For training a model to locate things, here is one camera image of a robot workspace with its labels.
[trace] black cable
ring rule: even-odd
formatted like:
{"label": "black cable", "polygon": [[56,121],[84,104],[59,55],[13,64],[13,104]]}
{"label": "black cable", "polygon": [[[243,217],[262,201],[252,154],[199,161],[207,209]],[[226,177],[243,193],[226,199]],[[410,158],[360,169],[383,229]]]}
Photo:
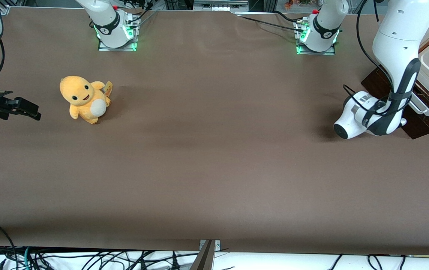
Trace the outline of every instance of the black cable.
{"label": "black cable", "polygon": [[118,257],[119,255],[121,255],[121,254],[123,254],[123,253],[124,253],[124,251],[121,251],[120,253],[118,253],[118,254],[116,254],[116,255],[112,256],[112,257],[111,257],[111,259],[109,259],[109,260],[107,260],[107,261],[104,261],[104,262],[101,262],[101,264],[99,265],[99,269],[101,270],[101,268],[103,268],[105,265],[107,265],[110,261],[113,261],[113,259],[114,259],[114,258]]}
{"label": "black cable", "polygon": [[173,250],[173,263],[171,264],[173,267],[171,267],[171,269],[174,270],[180,270],[181,265],[178,263],[178,260],[176,258],[176,253]]}
{"label": "black cable", "polygon": [[380,19],[378,17],[378,7],[376,5],[376,0],[373,0],[373,5],[374,5],[374,15],[376,15],[376,21],[379,23]]}
{"label": "black cable", "polygon": [[0,46],[1,46],[1,63],[0,63],[0,72],[1,72],[4,65],[4,56],[5,56],[3,40],[1,39],[0,39]]}
{"label": "black cable", "polygon": [[403,265],[405,265],[405,261],[406,261],[405,255],[401,255],[401,257],[403,257],[403,260],[401,260],[401,264],[399,265],[399,270],[403,270]]}
{"label": "black cable", "polygon": [[146,256],[150,255],[151,253],[153,253],[154,251],[150,250],[147,251],[146,253],[144,253],[144,251],[141,253],[141,256],[131,265],[128,267],[128,270],[133,270],[136,265],[138,265],[138,263],[143,260]]}
{"label": "black cable", "polygon": [[13,249],[14,257],[16,258],[16,270],[18,270],[19,269],[18,254],[16,253],[16,249],[14,247],[13,241],[11,240],[11,237],[9,237],[8,233],[1,226],[0,226],[0,231],[4,234],[4,236],[6,236],[7,240],[9,241],[9,244],[11,245],[11,248]]}
{"label": "black cable", "polygon": [[276,27],[279,27],[279,28],[282,28],[282,29],[289,29],[289,30],[293,30],[293,31],[297,31],[297,32],[303,32],[302,29],[294,29],[293,27],[286,27],[286,26],[282,26],[282,25],[278,25],[278,24],[272,24],[270,22],[263,22],[263,21],[260,21],[260,20],[256,20],[256,19],[252,19],[252,18],[248,18],[248,17],[243,17],[243,16],[240,16],[240,17],[242,17],[243,19],[247,19],[247,20],[250,20],[250,21],[258,22],[258,23],[268,24],[270,26],[276,26]]}
{"label": "black cable", "polygon": [[386,71],[384,71],[384,69],[382,69],[380,67],[380,65],[378,63],[376,63],[371,56],[369,56],[369,54],[366,52],[366,50],[363,46],[363,43],[362,43],[362,40],[360,37],[360,17],[362,15],[362,10],[366,4],[366,1],[368,1],[368,0],[363,0],[363,2],[360,4],[361,7],[360,7],[360,10],[358,11],[358,14],[356,17],[356,38],[358,39],[358,44],[360,45],[361,51],[369,59],[369,61],[371,61],[371,63],[373,63],[376,67],[378,67],[384,73],[384,75],[386,75],[386,77],[388,78],[388,81],[390,82],[391,90],[393,90],[393,80],[391,79],[390,75]]}
{"label": "black cable", "polygon": [[373,110],[371,110],[371,109],[366,109],[361,103],[359,103],[356,99],[355,99],[355,97],[353,96],[353,94],[351,94],[349,91],[348,91],[348,89],[350,90],[350,91],[352,91],[352,92],[354,92],[354,90],[353,89],[351,89],[348,85],[346,85],[346,84],[343,84],[343,89],[345,89],[345,91],[348,93],[348,95],[356,102],[356,104],[358,104],[358,106],[360,106],[361,108],[363,108],[363,110],[365,110],[365,111],[369,111],[369,112],[371,112],[371,113],[373,113],[374,115],[379,115],[379,116],[389,116],[389,115],[392,115],[392,114],[395,114],[395,113],[397,113],[397,112],[399,112],[399,111],[401,111],[402,109],[404,109],[404,108],[406,108],[406,106],[408,106],[409,104],[410,104],[410,101],[411,101],[411,96],[409,96],[408,97],[408,100],[406,101],[406,103],[403,105],[403,106],[401,106],[401,108],[399,108],[399,109],[397,109],[396,111],[392,111],[392,112],[390,112],[390,113],[386,113],[388,110],[389,110],[389,108],[388,109],[386,109],[385,111],[383,111],[383,112],[377,112],[377,111],[373,111]]}
{"label": "black cable", "polygon": [[[375,267],[371,264],[371,257],[374,257],[374,259],[375,259],[375,260],[376,260],[376,262],[378,263],[379,269],[375,268]],[[373,270],[383,270],[383,267],[381,267],[380,260],[378,260],[377,256],[374,256],[374,255],[368,255],[368,256],[367,256],[367,262],[369,263],[369,266],[371,266],[371,268],[373,268]]]}
{"label": "black cable", "polygon": [[331,268],[329,268],[328,270],[333,270],[336,265],[338,264],[339,259],[341,258],[341,256],[343,256],[343,253],[341,253],[338,258],[336,258],[336,260],[334,261],[333,265],[331,266]]}
{"label": "black cable", "polygon": [[287,20],[289,22],[292,22],[292,23],[295,23],[297,20],[303,19],[303,17],[298,18],[298,19],[290,19],[290,18],[286,17],[285,14],[283,14],[283,13],[277,11],[277,10],[273,11],[273,13],[280,14],[281,17],[283,17],[283,19],[285,19],[285,20]]}
{"label": "black cable", "polygon": [[35,270],[39,270],[39,265],[38,263],[36,263],[36,260],[33,260],[33,258],[31,257],[31,254],[28,253],[28,261],[30,262],[30,265],[33,266],[31,269],[35,269]]}
{"label": "black cable", "polygon": [[83,270],[87,265],[88,265],[88,263],[90,263],[90,261],[91,260],[93,260],[96,256],[100,256],[101,255],[101,252],[98,252],[98,254],[96,254],[96,255],[94,255],[94,256],[92,256],[84,265],[83,265],[83,267],[81,267],[81,270]]}

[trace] metal bracket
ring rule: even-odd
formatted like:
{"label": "metal bracket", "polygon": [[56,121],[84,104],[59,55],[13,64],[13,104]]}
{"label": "metal bracket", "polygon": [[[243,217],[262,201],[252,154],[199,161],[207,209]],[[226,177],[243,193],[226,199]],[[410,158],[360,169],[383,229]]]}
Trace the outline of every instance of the metal bracket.
{"label": "metal bracket", "polygon": [[138,36],[140,35],[141,19],[139,15],[133,15],[126,13],[126,20],[131,21],[130,23],[125,22],[124,26],[126,29],[126,35],[132,36],[132,38],[123,46],[119,48],[110,48],[106,46],[101,39],[98,37],[98,51],[136,51],[138,48]]}
{"label": "metal bracket", "polygon": [[408,104],[417,114],[429,116],[429,108],[414,92],[411,92],[411,101]]}
{"label": "metal bracket", "polygon": [[194,259],[189,270],[212,270],[213,261],[215,259],[216,240],[201,240],[199,245],[201,250]]}
{"label": "metal bracket", "polygon": [[[203,248],[204,243],[206,243],[206,240],[199,241],[199,250]],[[214,240],[214,250],[215,251],[221,250],[221,240]]]}
{"label": "metal bracket", "polygon": [[301,20],[293,22],[294,29],[301,29],[303,32],[295,32],[296,40],[296,54],[309,54],[309,55],[335,55],[335,42],[336,38],[331,44],[330,48],[324,52],[311,51],[307,46],[302,42],[302,39],[306,38],[309,34],[309,21],[308,17],[303,17]]}

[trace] cable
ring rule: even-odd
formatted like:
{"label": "cable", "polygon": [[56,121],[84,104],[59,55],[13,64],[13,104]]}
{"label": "cable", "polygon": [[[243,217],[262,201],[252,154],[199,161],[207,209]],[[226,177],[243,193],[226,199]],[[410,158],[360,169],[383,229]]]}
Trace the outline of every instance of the cable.
{"label": "cable", "polygon": [[26,270],[31,270],[30,266],[28,265],[28,249],[30,247],[27,247],[26,250],[24,250],[24,265],[26,267]]}
{"label": "cable", "polygon": [[283,17],[283,19],[285,19],[285,20],[287,20],[289,22],[292,22],[292,23],[295,23],[297,20],[303,19],[303,17],[298,18],[298,19],[290,19],[290,18],[286,17],[285,14],[283,14],[283,13],[277,11],[277,10],[273,11],[273,13],[280,14],[281,17]]}
{"label": "cable", "polygon": [[403,265],[405,265],[405,261],[406,261],[405,255],[401,255],[401,257],[403,257],[403,260],[401,260],[401,264],[399,265],[399,270],[403,270]]}
{"label": "cable", "polygon": [[363,0],[363,2],[360,4],[360,10],[358,11],[357,17],[356,17],[356,38],[358,39],[358,44],[360,45],[361,51],[364,53],[364,55],[369,59],[369,61],[371,61],[371,63],[373,63],[376,67],[378,67],[383,73],[384,75],[386,75],[386,77],[388,78],[388,81],[390,82],[391,85],[391,90],[393,90],[393,80],[391,79],[390,75],[384,71],[384,69],[382,69],[380,67],[380,65],[378,63],[376,63],[373,58],[371,58],[371,56],[369,56],[369,54],[366,52],[361,37],[360,37],[360,17],[362,15],[362,10],[363,7],[365,6],[366,2],[368,0]]}
{"label": "cable", "polygon": [[7,240],[9,241],[9,244],[11,245],[11,248],[13,249],[13,253],[14,253],[14,256],[16,258],[16,270],[18,270],[19,269],[18,256],[16,253],[16,249],[14,247],[13,241],[11,240],[11,237],[9,237],[8,233],[1,226],[0,226],[0,231],[4,234],[4,236],[6,236]]}
{"label": "cable", "polygon": [[118,257],[119,255],[121,255],[121,254],[123,254],[123,253],[124,253],[124,251],[122,251],[122,252],[120,252],[120,253],[116,254],[115,256],[112,256],[112,257],[111,257],[111,259],[109,259],[109,260],[107,260],[107,261],[105,261],[105,262],[101,262],[101,264],[99,265],[100,270],[101,270],[101,268],[103,268],[105,265],[107,265],[110,261],[113,261],[113,259],[114,259],[114,258]]}
{"label": "cable", "polygon": [[4,56],[5,56],[3,40],[1,39],[0,39],[0,46],[1,46],[1,63],[0,63],[0,72],[1,72],[4,65]]}
{"label": "cable", "polygon": [[156,12],[158,12],[158,11],[155,10],[153,13],[151,13],[146,19],[144,19],[142,22],[140,22],[139,25],[141,26],[142,24],[144,24],[144,22],[146,22],[147,20],[149,20],[151,18],[151,16],[155,15]]}
{"label": "cable", "polygon": [[[376,262],[378,263],[379,269],[376,269],[372,264],[371,264],[371,257],[374,257],[374,259],[376,260]],[[371,266],[371,268],[373,268],[373,270],[383,270],[383,267],[381,267],[381,263],[380,260],[378,260],[378,258],[374,255],[368,255],[367,256],[367,262],[369,263],[369,266]]]}
{"label": "cable", "polygon": [[254,5],[251,7],[251,9],[249,10],[249,11],[252,11],[253,10],[253,7],[255,7],[256,6],[256,4],[259,2],[260,0],[256,0],[256,2],[254,2]]}
{"label": "cable", "polygon": [[297,31],[297,32],[303,32],[302,29],[294,29],[293,27],[286,27],[286,26],[282,26],[282,25],[278,25],[278,24],[272,24],[270,22],[263,22],[263,21],[260,21],[260,20],[256,20],[256,19],[252,19],[252,18],[248,18],[248,17],[243,17],[243,16],[241,16],[241,17],[243,19],[247,19],[247,20],[258,22],[258,23],[262,23],[262,24],[268,24],[270,26],[276,26],[276,27],[279,27],[279,28],[282,28],[282,29],[289,29],[289,30],[293,30],[293,31]]}
{"label": "cable", "polygon": [[338,264],[339,259],[341,258],[341,256],[343,256],[343,253],[341,253],[338,258],[336,258],[336,260],[334,261],[333,265],[331,266],[331,268],[329,268],[328,270],[334,270],[334,268],[336,267],[336,265]]}
{"label": "cable", "polygon": [[376,0],[373,0],[373,5],[374,5],[374,14],[376,15],[376,21],[377,21],[377,22],[378,22],[378,24],[379,24],[380,19],[379,19],[379,17],[378,17],[378,7],[377,7],[377,5],[376,5]]}
{"label": "cable", "polygon": [[386,109],[385,111],[383,111],[383,112],[377,112],[377,111],[373,111],[373,110],[371,110],[371,109],[366,109],[361,103],[359,103],[356,99],[355,99],[355,97],[353,96],[353,94],[351,94],[349,91],[348,91],[348,89],[350,90],[350,91],[352,91],[352,92],[354,92],[354,90],[353,89],[351,89],[348,85],[346,85],[346,84],[343,84],[343,89],[345,89],[345,91],[348,93],[348,95],[356,102],[356,104],[358,104],[358,106],[360,106],[361,108],[363,108],[363,110],[365,110],[365,111],[369,111],[369,112],[371,112],[371,113],[373,113],[374,115],[379,115],[379,116],[389,116],[389,115],[392,115],[392,114],[395,114],[395,113],[397,113],[397,112],[399,112],[399,111],[401,111],[402,109],[404,109],[404,108],[406,108],[406,106],[408,106],[409,104],[410,104],[410,101],[411,101],[411,96],[409,96],[408,97],[408,100],[406,101],[406,103],[403,105],[403,106],[401,106],[401,108],[399,108],[399,109],[397,109],[396,111],[392,111],[392,112],[390,112],[390,113],[386,113],[386,112],[388,112],[388,110],[389,110],[389,108],[388,109]]}

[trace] plush toy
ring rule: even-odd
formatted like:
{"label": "plush toy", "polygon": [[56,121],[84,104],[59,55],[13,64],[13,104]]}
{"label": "plush toy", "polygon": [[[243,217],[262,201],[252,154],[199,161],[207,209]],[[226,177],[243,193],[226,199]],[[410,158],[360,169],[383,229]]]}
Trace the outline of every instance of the plush toy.
{"label": "plush toy", "polygon": [[98,123],[98,117],[103,115],[111,104],[109,98],[113,84],[108,81],[92,82],[78,76],[68,76],[61,80],[60,91],[64,99],[71,105],[69,114],[73,119],[81,116],[90,124]]}

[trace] power cord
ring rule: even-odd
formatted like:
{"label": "power cord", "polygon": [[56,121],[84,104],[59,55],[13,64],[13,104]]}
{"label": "power cord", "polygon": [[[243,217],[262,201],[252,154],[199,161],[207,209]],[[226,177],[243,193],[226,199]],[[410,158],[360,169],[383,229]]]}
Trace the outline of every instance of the power cord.
{"label": "power cord", "polygon": [[11,248],[12,248],[13,253],[14,253],[14,257],[16,258],[16,270],[19,270],[18,253],[16,253],[16,249],[14,247],[13,241],[11,240],[11,237],[9,237],[8,233],[1,226],[0,226],[0,231],[4,234],[4,236],[9,241],[9,244],[11,245]]}
{"label": "power cord", "polygon": [[339,259],[341,258],[341,256],[343,256],[343,253],[341,253],[338,258],[336,258],[336,260],[334,260],[333,265],[331,266],[331,268],[329,268],[328,270],[334,270],[334,268],[336,267],[336,265],[338,264]]}
{"label": "power cord", "polygon": [[[379,269],[377,269],[372,263],[371,263],[371,257],[373,257],[376,260],[376,263],[378,264]],[[401,264],[399,265],[399,270],[403,270],[403,266],[405,265],[405,261],[406,261],[406,255],[401,255],[401,257],[403,258],[401,260]],[[369,266],[371,266],[371,268],[373,270],[383,270],[383,267],[381,266],[380,260],[378,260],[378,257],[375,255],[368,255],[367,256],[367,263],[369,264]]]}
{"label": "power cord", "polygon": [[260,20],[256,20],[256,19],[252,19],[252,18],[248,18],[248,17],[243,17],[241,16],[243,19],[247,19],[250,21],[254,21],[254,22],[258,22],[258,23],[262,23],[262,24],[267,24],[270,26],[276,26],[279,27],[281,29],[289,29],[289,30],[293,30],[293,31],[297,31],[297,32],[303,32],[302,29],[294,29],[293,27],[286,27],[286,26],[282,26],[282,25],[278,25],[278,24],[272,24],[271,22],[264,22],[264,21],[260,21]]}
{"label": "power cord", "polygon": [[[371,264],[371,257],[374,257],[374,259],[376,260],[376,262],[378,263],[379,269],[375,268],[374,265]],[[381,266],[380,260],[378,260],[377,256],[374,255],[368,255],[367,256],[367,263],[369,264],[369,266],[371,266],[371,268],[373,268],[373,270],[383,270],[383,267]]]}
{"label": "power cord", "polygon": [[292,22],[292,23],[295,23],[297,20],[303,19],[303,17],[300,17],[298,19],[290,19],[290,18],[286,17],[285,14],[283,14],[283,13],[277,11],[277,10],[273,11],[273,13],[281,15],[281,17],[283,17],[283,19],[285,19],[285,20],[287,20],[289,22]]}
{"label": "power cord", "polygon": [[181,265],[178,263],[178,260],[176,259],[176,253],[173,251],[173,266],[171,269],[180,270]]}
{"label": "power cord", "polygon": [[4,45],[3,45],[3,40],[0,39],[0,46],[1,46],[1,63],[0,63],[0,72],[3,69],[3,65],[4,65],[4,57],[5,57],[5,51],[4,51]]}

